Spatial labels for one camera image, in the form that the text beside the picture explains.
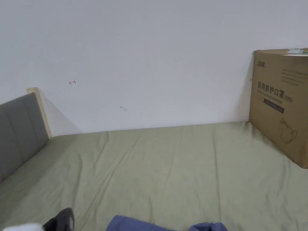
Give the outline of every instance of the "gray upholstered headboard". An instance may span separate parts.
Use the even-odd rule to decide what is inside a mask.
[[[35,93],[0,105],[0,182],[48,142]]]

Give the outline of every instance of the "mask illustration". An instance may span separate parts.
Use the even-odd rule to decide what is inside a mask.
[[[288,144],[296,138],[297,131],[292,130],[292,128],[286,123],[284,118],[280,120],[279,128],[281,133],[281,139],[284,143]]]

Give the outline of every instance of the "cardboard box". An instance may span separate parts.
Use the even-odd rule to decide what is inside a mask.
[[[308,168],[308,49],[254,52],[249,121]]]

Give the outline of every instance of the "blue fabric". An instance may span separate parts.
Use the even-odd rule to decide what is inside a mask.
[[[133,218],[115,216],[106,231],[172,231]],[[190,227],[189,231],[228,231],[222,223],[200,223]]]

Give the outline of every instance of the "mattress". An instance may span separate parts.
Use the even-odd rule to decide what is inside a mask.
[[[58,136],[0,184],[0,229],[72,207],[75,230],[116,215],[175,230],[308,230],[308,170],[249,122]]]

